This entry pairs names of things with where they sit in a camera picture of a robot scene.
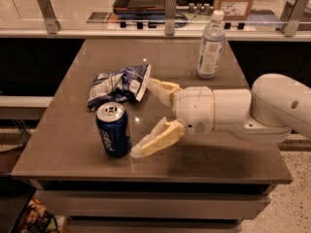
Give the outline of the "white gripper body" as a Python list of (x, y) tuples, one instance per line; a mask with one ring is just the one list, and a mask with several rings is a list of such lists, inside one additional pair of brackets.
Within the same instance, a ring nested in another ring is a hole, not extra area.
[(207, 86), (189, 86), (174, 94), (172, 114), (189, 135), (205, 135), (214, 126), (214, 93)]

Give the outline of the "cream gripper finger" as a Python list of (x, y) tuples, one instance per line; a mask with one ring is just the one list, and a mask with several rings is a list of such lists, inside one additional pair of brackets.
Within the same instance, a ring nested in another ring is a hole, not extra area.
[(163, 117), (150, 134), (131, 149), (133, 158), (141, 158), (164, 150), (177, 143), (185, 135), (184, 125), (177, 119), (168, 121)]
[(154, 78), (148, 79), (147, 89), (166, 107), (172, 106), (174, 94), (182, 90), (177, 83), (162, 82)]

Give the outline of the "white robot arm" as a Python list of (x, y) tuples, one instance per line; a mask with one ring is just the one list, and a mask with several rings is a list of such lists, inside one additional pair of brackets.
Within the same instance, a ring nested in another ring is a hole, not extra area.
[(311, 89), (280, 74), (265, 74), (250, 89), (181, 88), (176, 83), (149, 79), (147, 89), (172, 110), (131, 150), (141, 158), (164, 150), (186, 134), (212, 131), (240, 140), (281, 143), (294, 130), (311, 139)]

